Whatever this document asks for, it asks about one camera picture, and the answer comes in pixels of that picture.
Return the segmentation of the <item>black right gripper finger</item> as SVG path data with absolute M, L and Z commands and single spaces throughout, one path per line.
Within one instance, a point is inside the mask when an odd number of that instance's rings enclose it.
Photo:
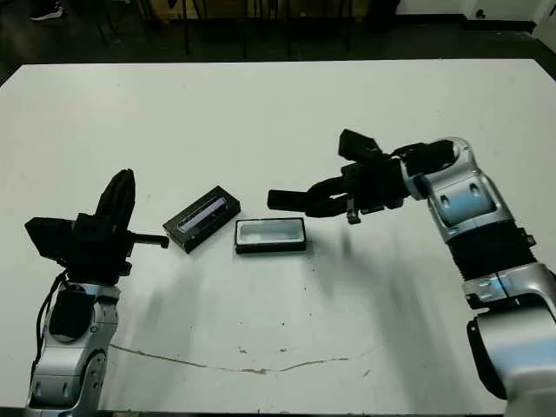
M 307 205 L 307 217 L 335 217 L 347 211 L 347 198 L 326 199 L 312 202 Z
M 338 200 L 348 195 L 344 179 L 341 176 L 332 177 L 317 182 L 306 192 L 307 200 Z

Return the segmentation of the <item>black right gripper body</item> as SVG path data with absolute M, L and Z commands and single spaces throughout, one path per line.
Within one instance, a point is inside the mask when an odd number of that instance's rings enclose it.
M 399 159 L 383 159 L 370 164 L 354 162 L 341 168 L 342 187 L 347 193 L 347 221 L 361 222 L 365 215 L 397 209 L 408 197 Z

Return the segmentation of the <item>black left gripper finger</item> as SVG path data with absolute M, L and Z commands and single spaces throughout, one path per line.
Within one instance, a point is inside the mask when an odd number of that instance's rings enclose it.
M 122 228 L 127 229 L 135 207 L 135 176 L 132 169 L 125 170 L 124 191 Z
M 96 207 L 96 216 L 106 221 L 113 233 L 119 232 L 122 228 L 123 183 L 124 171 L 121 170 L 109 181 Z

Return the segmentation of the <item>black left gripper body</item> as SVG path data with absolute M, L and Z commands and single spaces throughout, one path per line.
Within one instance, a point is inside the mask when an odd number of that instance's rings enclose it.
M 129 230 L 129 218 L 80 214 L 70 233 L 65 268 L 73 282 L 114 286 L 128 276 L 133 247 L 136 244 L 169 246 L 165 235 L 137 234 Z

